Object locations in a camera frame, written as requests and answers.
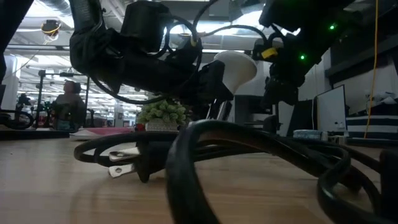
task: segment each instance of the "warehouse ceiling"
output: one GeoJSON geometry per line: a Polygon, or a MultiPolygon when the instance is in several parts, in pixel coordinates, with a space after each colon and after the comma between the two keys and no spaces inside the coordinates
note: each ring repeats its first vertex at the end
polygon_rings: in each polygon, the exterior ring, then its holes
{"type": "MultiPolygon", "coordinates": [[[[120,30],[124,19],[124,12],[126,6],[133,1],[121,0],[101,0],[101,5],[106,12],[104,20],[107,27],[112,27],[120,30]]],[[[162,1],[169,7],[172,14],[180,16],[184,19],[192,21],[198,9],[201,8],[207,1],[162,1]]],[[[351,7],[351,10],[365,10],[370,8],[372,4],[366,0],[358,0],[351,7]]],[[[256,26],[266,35],[271,34],[270,29],[266,29],[258,24],[260,11],[245,14],[239,19],[236,19],[232,24],[244,24],[256,26]]],[[[199,32],[209,32],[219,27],[229,25],[229,17],[231,13],[229,10],[229,0],[219,0],[215,5],[207,10],[202,21],[198,25],[199,32]]],[[[184,27],[174,27],[170,36],[171,47],[176,47],[181,38],[179,33],[188,32],[184,27]]],[[[20,89],[19,93],[28,93],[31,98],[37,97],[39,84],[38,71],[46,69],[48,73],[58,72],[76,72],[70,65],[69,53],[67,46],[69,45],[69,38],[73,34],[73,20],[69,8],[68,0],[35,0],[25,19],[22,21],[18,31],[14,35],[7,54],[13,54],[19,58],[21,65],[26,65],[21,69],[20,89]],[[55,19],[62,23],[62,28],[57,38],[50,40],[45,37],[40,26],[48,19],[55,19]],[[48,46],[64,46],[49,47],[45,50],[38,50],[38,45],[43,45],[46,42],[48,46]]],[[[258,39],[256,33],[248,30],[233,29],[226,30],[217,35],[205,37],[202,39],[203,47],[207,49],[203,62],[208,63],[213,60],[213,56],[221,50],[252,50],[255,41],[258,39]]],[[[89,91],[88,107],[95,109],[97,112],[102,111],[104,115],[113,110],[115,100],[109,95],[103,93],[95,85],[90,84],[86,86],[86,77],[71,77],[62,78],[56,75],[46,76],[44,80],[44,100],[54,100],[57,95],[63,92],[62,85],[65,80],[73,80],[82,84],[82,97],[85,97],[85,91],[89,91]]],[[[123,86],[121,88],[121,95],[135,100],[146,99],[146,95],[142,91],[136,91],[133,87],[123,86]]],[[[133,114],[140,110],[134,105],[124,105],[126,116],[133,117],[133,114]]]]}

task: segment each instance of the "plant pot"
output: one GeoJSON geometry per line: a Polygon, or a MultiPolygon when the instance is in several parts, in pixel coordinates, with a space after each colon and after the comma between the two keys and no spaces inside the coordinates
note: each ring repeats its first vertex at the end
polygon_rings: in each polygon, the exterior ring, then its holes
{"type": "Polygon", "coordinates": [[[153,119],[145,124],[146,131],[178,132],[177,127],[177,123],[165,123],[161,119],[153,119]]]}

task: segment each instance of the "green succulent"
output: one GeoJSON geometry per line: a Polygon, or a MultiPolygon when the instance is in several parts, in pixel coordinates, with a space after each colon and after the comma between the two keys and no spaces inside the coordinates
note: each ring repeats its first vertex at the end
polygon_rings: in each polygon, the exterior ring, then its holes
{"type": "Polygon", "coordinates": [[[148,123],[153,119],[161,119],[165,123],[185,124],[188,121],[188,111],[179,102],[162,100],[144,105],[137,117],[138,123],[148,123]]]}

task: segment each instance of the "small potted plant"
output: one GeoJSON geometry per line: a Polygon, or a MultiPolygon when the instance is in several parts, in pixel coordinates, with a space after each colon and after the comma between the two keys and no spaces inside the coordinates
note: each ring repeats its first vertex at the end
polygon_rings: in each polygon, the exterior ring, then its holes
{"type": "Polygon", "coordinates": [[[188,122],[188,111],[179,102],[162,100],[144,105],[137,122],[146,124],[147,131],[177,131],[188,122]]]}

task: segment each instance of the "desk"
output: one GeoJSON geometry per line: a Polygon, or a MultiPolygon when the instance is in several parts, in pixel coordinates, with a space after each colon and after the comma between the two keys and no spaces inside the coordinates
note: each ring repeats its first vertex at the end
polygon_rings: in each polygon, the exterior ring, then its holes
{"type": "MultiPolygon", "coordinates": [[[[107,168],[73,158],[80,142],[68,139],[0,142],[0,222],[2,224],[173,223],[164,173],[143,184],[136,174],[118,179],[107,168]]],[[[380,150],[360,149],[373,157],[380,150]]],[[[196,164],[206,195],[225,224],[331,223],[319,208],[316,179],[267,154],[251,154],[196,164]]],[[[378,175],[358,166],[370,178],[378,175]]],[[[344,198],[370,209],[364,192],[344,198]]]]}

